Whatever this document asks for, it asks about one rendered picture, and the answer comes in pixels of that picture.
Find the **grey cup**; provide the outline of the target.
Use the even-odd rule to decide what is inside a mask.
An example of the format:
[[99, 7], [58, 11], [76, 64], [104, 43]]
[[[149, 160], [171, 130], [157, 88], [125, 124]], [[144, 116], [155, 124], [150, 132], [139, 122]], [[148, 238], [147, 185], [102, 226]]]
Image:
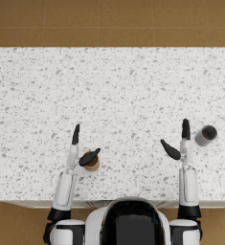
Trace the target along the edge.
[[200, 146], [209, 145], [217, 137], [217, 131], [212, 125], [205, 125], [195, 136], [195, 141]]

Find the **brown cup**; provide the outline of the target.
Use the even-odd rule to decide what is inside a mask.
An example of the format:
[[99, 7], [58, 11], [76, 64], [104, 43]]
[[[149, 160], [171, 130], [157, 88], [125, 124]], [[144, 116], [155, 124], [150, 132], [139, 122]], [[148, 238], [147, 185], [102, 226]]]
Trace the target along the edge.
[[87, 171], [96, 171], [100, 166], [99, 156], [92, 153], [91, 151], [85, 152], [84, 156], [86, 156], [86, 155], [91, 155], [93, 157], [93, 160], [88, 165], [85, 166], [85, 169]]

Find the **robot body dark round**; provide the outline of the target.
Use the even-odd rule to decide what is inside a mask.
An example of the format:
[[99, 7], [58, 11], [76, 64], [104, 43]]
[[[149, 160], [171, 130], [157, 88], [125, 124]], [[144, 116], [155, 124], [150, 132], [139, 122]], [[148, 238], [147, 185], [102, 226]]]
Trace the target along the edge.
[[141, 197], [122, 197], [91, 212], [85, 245], [171, 245], [166, 217]]

